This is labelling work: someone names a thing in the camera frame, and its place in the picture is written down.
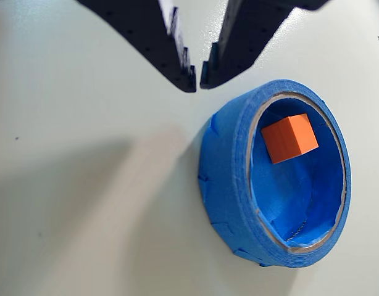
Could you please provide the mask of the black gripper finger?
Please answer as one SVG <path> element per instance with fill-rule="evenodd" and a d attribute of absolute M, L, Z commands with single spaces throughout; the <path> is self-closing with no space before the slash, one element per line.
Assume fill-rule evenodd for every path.
<path fill-rule="evenodd" d="M 202 65 L 200 87 L 212 89 L 252 67 L 291 11 L 317 10 L 324 0 L 228 1 L 219 40 Z"/>
<path fill-rule="evenodd" d="M 196 92 L 196 72 L 172 1 L 80 1 L 121 34 L 178 89 Z"/>

